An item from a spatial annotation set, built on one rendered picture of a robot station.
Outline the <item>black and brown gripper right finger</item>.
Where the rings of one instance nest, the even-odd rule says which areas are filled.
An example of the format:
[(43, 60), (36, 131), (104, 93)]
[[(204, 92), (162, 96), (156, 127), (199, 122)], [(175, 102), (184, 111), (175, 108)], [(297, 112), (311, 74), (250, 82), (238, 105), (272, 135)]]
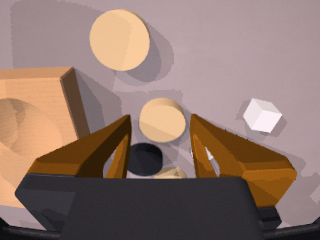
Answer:
[(190, 138), (196, 178), (217, 177), (207, 148), (219, 165), (219, 177), (234, 176), (247, 181), (257, 208), (275, 207), (296, 179), (297, 172), (286, 156), (196, 114), (191, 114)]

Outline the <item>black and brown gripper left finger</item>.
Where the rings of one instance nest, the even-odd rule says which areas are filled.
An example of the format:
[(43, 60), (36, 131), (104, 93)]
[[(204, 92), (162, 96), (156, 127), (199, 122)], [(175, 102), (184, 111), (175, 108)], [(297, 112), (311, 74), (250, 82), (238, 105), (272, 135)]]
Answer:
[(104, 164), (117, 148), (105, 178), (126, 178), (131, 137), (131, 116), (126, 114), (101, 130), (36, 158), (26, 174), (103, 178)]

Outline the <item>black round disc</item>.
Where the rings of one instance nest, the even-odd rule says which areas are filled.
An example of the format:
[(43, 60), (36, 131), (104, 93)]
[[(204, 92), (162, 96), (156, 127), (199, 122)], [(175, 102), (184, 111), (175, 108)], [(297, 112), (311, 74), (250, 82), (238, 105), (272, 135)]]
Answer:
[(137, 176), (152, 176), (163, 167), (162, 151), (150, 143), (137, 143), (131, 146), (128, 171)]

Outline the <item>white cube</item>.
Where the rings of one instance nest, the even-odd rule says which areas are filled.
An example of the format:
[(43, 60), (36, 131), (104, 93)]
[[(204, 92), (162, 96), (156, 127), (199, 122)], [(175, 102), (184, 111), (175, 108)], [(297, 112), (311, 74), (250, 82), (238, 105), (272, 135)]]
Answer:
[(252, 98), (243, 117), (253, 130), (271, 132), (282, 114), (271, 103)]

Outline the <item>tan wooden disc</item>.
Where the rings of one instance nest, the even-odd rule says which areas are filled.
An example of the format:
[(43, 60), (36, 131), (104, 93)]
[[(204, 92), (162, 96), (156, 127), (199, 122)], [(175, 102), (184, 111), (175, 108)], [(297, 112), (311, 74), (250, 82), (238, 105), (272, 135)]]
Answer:
[(186, 173), (176, 167), (162, 168), (161, 171), (154, 175), (154, 178), (187, 178)]
[(145, 21), (128, 9), (115, 9), (100, 15), (90, 31), (90, 45), (96, 58), (119, 71), (137, 67), (150, 46)]
[(144, 136), (156, 142), (168, 142), (179, 137), (185, 129), (182, 107), (169, 98), (156, 98), (141, 110), (139, 127)]

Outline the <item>orange tray with round pockets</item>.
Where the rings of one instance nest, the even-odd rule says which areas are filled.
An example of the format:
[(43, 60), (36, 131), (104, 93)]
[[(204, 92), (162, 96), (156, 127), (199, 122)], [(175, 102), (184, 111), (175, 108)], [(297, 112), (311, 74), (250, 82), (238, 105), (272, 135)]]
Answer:
[(0, 205), (25, 208), (14, 192), (34, 160), (89, 134), (74, 67), (0, 70)]

